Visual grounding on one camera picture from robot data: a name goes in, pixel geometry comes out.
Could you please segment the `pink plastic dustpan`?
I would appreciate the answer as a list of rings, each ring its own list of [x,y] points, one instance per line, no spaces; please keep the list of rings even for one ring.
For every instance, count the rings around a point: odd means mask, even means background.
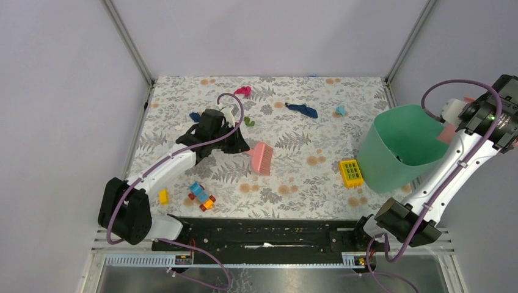
[[[464,97],[464,99],[463,99],[463,101],[468,102],[469,104],[474,102],[474,100],[475,99],[469,98],[469,97]],[[443,143],[446,143],[449,145],[451,143],[451,141],[453,140],[453,137],[455,136],[458,126],[451,125],[447,122],[445,122],[444,125],[445,126],[444,126],[442,132],[436,137],[436,139],[440,142],[443,142]]]

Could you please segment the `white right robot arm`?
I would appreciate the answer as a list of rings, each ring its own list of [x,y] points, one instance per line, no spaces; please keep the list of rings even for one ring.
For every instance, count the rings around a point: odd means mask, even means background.
[[[366,251],[374,240],[395,237],[404,247],[435,242],[447,205],[465,182],[489,159],[514,148],[517,140],[517,76],[503,74],[472,102],[450,99],[440,121],[455,129],[439,165],[403,201],[389,198],[375,215],[362,217],[350,235],[353,248]]]

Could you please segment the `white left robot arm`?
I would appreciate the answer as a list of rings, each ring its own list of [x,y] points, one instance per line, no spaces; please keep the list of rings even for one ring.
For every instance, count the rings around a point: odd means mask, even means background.
[[[199,164],[213,150],[235,154],[250,148],[236,125],[237,106],[205,110],[198,123],[177,138],[175,145],[147,170],[128,178],[112,178],[106,184],[97,222],[136,245],[146,238],[166,239],[176,251],[189,245],[183,224],[172,216],[152,215],[150,198]]]

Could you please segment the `pink hand brush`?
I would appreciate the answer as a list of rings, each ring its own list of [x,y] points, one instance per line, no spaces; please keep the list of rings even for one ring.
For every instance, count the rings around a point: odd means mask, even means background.
[[[260,175],[269,176],[273,152],[273,148],[265,142],[259,142],[253,149],[246,151],[246,154],[251,157],[252,170]]]

